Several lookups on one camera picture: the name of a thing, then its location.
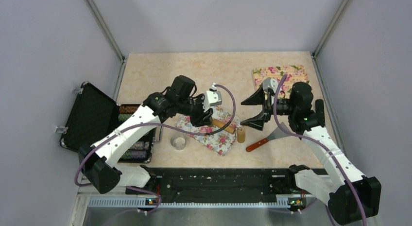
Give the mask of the wooden dough roller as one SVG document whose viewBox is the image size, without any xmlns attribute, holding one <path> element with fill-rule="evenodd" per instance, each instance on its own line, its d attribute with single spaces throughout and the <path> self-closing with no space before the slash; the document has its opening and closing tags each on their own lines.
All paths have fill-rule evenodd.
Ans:
<svg viewBox="0 0 412 226">
<path fill-rule="evenodd" d="M 224 122 L 217 119 L 212 119 L 212 124 L 218 128 L 223 128 L 225 126 Z M 236 135 L 238 143 L 244 143 L 246 140 L 246 130 L 243 127 L 233 127 L 231 125 L 228 125 L 224 128 L 224 131 L 228 132 L 229 134 Z"/>
</svg>

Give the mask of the white floral tray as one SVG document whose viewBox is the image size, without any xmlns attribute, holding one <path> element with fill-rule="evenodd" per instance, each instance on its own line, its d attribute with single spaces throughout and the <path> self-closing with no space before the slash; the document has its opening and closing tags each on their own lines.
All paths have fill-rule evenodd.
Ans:
<svg viewBox="0 0 412 226">
<path fill-rule="evenodd" d="M 231 116 L 232 113 L 223 109 L 220 106 L 216 106 L 213 108 L 214 113 L 212 118 L 223 122 L 226 124 Z M 202 126 L 202 127 L 194 127 L 190 123 L 189 116 L 180 116 L 177 120 L 175 127 L 184 131 L 189 131 L 192 133 L 209 133 L 214 130 L 217 130 L 218 127 L 216 126 Z M 231 134 L 227 131 L 221 131 L 219 133 L 210 135 L 210 136 L 197 136 L 197 135 L 189 135 L 191 138 L 195 139 L 200 144 L 204 145 L 207 149 L 215 152 L 220 156 L 225 156 L 230 151 L 232 145 L 237 140 L 236 134 Z"/>
</svg>

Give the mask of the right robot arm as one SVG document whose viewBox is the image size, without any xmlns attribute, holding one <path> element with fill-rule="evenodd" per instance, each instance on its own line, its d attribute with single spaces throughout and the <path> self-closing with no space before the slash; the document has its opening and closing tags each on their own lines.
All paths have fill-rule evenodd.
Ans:
<svg viewBox="0 0 412 226">
<path fill-rule="evenodd" d="M 242 125 L 262 130 L 270 118 L 287 116 L 289 128 L 280 125 L 285 134 L 298 137 L 320 161 L 329 175 L 325 180 L 311 168 L 291 165 L 285 187 L 291 193 L 305 190 L 323 202 L 333 220 L 340 225 L 356 221 L 366 223 L 378 214 L 381 183 L 356 168 L 328 133 L 324 102 L 313 98 L 308 83 L 294 83 L 288 98 L 280 98 L 281 87 L 274 79 L 262 83 L 242 105 L 261 105 L 262 111 Z"/>
</svg>

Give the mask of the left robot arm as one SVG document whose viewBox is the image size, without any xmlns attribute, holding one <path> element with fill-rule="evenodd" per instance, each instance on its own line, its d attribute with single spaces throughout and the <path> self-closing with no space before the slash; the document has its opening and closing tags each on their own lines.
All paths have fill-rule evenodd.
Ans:
<svg viewBox="0 0 412 226">
<path fill-rule="evenodd" d="M 222 96 L 213 85 L 193 97 L 195 88 L 192 79 L 175 77 L 170 87 L 150 94 L 129 119 L 105 138 L 79 149 L 80 172 L 98 193 L 105 194 L 120 186 L 138 187 L 146 194 L 154 191 L 156 181 L 146 169 L 121 170 L 117 163 L 144 135 L 177 114 L 189 116 L 194 126 L 211 125 L 212 108 L 222 103 Z"/>
</svg>

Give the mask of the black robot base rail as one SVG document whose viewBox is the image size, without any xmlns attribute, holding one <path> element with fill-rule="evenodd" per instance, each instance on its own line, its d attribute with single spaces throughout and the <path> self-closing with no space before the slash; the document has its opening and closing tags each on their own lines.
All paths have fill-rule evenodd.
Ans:
<svg viewBox="0 0 412 226">
<path fill-rule="evenodd" d="M 149 168 L 143 187 L 165 203 L 275 203 L 281 196 L 301 197 L 286 169 L 264 168 Z"/>
</svg>

